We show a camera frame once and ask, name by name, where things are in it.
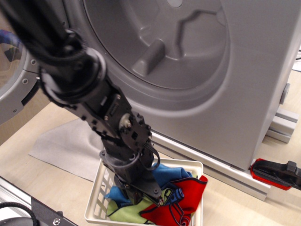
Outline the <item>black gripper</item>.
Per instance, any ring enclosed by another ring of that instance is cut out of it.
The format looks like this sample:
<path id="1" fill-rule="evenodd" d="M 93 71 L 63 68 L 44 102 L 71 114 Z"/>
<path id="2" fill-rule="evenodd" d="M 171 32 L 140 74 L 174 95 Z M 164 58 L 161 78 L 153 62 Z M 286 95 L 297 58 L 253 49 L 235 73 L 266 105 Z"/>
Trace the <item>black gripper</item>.
<path id="1" fill-rule="evenodd" d="M 128 154 L 124 160 L 120 159 L 125 153 L 121 151 L 114 157 L 106 150 L 100 152 L 103 164 L 115 174 L 115 185 L 134 205 L 147 198 L 160 206 L 163 202 L 162 190 L 152 174 L 160 165 L 160 158 L 153 163 L 154 155 L 159 156 L 158 152 L 153 146 L 146 145 L 141 152 Z"/>

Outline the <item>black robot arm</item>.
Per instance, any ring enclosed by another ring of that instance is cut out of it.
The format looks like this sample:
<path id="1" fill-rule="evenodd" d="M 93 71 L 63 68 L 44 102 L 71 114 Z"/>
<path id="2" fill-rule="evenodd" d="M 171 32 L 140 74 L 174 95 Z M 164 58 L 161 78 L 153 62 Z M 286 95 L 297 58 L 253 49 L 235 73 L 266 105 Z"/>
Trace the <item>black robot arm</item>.
<path id="1" fill-rule="evenodd" d="M 104 57 L 77 32 L 65 29 L 44 0 L 3 0 L 0 9 L 37 60 L 38 83 L 49 100 L 101 137 L 100 158 L 124 196 L 134 204 L 148 197 L 161 205 L 162 191 L 152 173 L 160 159 L 151 128 L 110 80 Z"/>

